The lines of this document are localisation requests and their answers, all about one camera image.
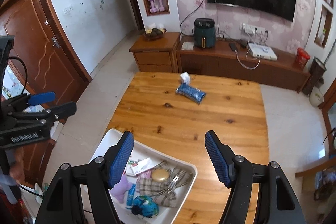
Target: plaid cloth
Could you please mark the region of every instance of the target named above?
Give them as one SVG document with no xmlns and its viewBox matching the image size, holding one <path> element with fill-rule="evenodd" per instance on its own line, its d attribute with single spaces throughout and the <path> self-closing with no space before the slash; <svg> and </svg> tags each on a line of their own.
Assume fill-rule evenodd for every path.
<svg viewBox="0 0 336 224">
<path fill-rule="evenodd" d="M 168 192 L 169 184 L 173 181 L 175 176 L 178 176 L 179 179 L 176 183 L 176 187 L 184 186 L 191 181 L 191 174 L 180 168 L 174 168 L 174 170 L 171 171 L 166 161 L 155 166 L 153 171 L 156 169 L 167 170 L 169 172 L 169 179 L 165 182 L 156 182 L 152 179 L 140 178 L 136 183 L 137 192 L 140 192 L 140 195 L 150 196 L 158 205 L 177 207 L 176 193 L 175 191 Z"/>
</svg>

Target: purple dumbbell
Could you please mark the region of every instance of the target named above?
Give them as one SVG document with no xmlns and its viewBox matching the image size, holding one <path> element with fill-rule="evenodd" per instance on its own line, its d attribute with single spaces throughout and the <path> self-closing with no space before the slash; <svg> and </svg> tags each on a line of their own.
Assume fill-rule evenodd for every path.
<svg viewBox="0 0 336 224">
<path fill-rule="evenodd" d="M 164 12 L 166 10 L 166 8 L 164 8 L 164 6 L 162 4 L 162 0 L 159 0 L 159 2 L 160 2 L 159 10 L 160 10 L 160 12 Z"/>
<path fill-rule="evenodd" d="M 159 11 L 158 8 L 155 7 L 155 3 L 154 3 L 154 0 L 148 0 L 151 2 L 151 13 L 156 13 Z"/>
</svg>

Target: shelf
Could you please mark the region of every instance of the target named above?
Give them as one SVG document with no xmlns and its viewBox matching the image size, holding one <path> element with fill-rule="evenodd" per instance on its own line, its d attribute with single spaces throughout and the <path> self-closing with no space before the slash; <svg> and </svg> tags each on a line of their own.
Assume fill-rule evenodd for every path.
<svg viewBox="0 0 336 224">
<path fill-rule="evenodd" d="M 325 1 L 325 0 L 322 0 L 322 5 L 329 11 L 331 12 L 332 14 L 334 13 L 334 10 L 333 8 Z"/>
<path fill-rule="evenodd" d="M 329 9 L 327 9 L 327 7 L 325 7 L 325 5 L 323 5 L 322 6 L 322 12 L 321 12 L 320 25 L 319 25 L 318 33 L 317 33 L 315 41 L 314 41 L 315 44 L 317 44 L 318 46 L 320 46 L 322 48 L 325 48 L 326 43 L 328 41 L 332 19 L 333 19 L 333 14 L 330 12 Z"/>
<path fill-rule="evenodd" d="M 146 8 L 147 16 L 168 15 L 169 4 L 168 0 L 143 0 Z"/>
</svg>

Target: power strip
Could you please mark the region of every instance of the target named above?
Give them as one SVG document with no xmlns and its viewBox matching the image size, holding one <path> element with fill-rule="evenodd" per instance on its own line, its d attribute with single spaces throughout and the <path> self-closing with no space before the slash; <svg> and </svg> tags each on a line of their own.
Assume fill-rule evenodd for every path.
<svg viewBox="0 0 336 224">
<path fill-rule="evenodd" d="M 247 34 L 255 35 L 255 28 L 253 28 L 251 25 L 246 25 L 243 23 L 243 30 Z"/>
</svg>

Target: purple plush toy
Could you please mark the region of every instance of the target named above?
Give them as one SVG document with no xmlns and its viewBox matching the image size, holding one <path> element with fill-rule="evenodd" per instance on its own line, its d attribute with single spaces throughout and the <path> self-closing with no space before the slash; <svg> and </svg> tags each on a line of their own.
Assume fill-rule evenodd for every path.
<svg viewBox="0 0 336 224">
<path fill-rule="evenodd" d="M 112 190 L 110 190 L 112 196 L 114 196 L 120 204 L 125 202 L 125 192 L 132 188 L 132 183 L 129 183 L 126 175 L 122 175 L 120 182 L 117 183 Z"/>
</svg>

